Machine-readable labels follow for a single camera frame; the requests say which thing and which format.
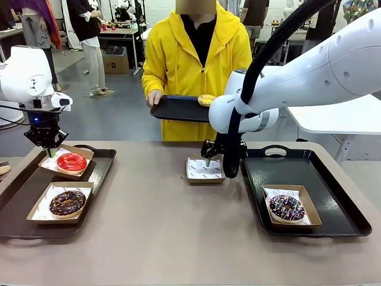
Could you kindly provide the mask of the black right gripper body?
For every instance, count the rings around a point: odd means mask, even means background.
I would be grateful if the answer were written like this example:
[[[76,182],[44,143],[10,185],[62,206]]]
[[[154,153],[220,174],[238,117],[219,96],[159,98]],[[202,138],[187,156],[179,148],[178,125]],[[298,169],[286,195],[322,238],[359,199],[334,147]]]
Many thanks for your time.
[[[243,133],[233,135],[217,133],[214,149],[217,154],[231,154],[237,157],[246,157],[247,145],[242,140]]]

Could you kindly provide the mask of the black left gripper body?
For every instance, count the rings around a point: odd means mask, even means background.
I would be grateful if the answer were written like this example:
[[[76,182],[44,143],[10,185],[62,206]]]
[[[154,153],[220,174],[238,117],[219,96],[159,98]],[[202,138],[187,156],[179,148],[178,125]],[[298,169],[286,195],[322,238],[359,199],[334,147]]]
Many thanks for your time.
[[[52,131],[52,141],[58,133],[59,114],[55,112],[29,113],[30,128],[49,128]]]

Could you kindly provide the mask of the person's right hand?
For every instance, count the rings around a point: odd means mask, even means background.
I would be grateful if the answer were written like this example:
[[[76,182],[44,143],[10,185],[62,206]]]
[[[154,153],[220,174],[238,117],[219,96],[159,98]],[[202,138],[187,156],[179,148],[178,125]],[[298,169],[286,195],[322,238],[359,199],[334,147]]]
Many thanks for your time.
[[[149,108],[157,105],[160,99],[163,97],[163,92],[159,89],[151,91],[146,97],[146,104]]]

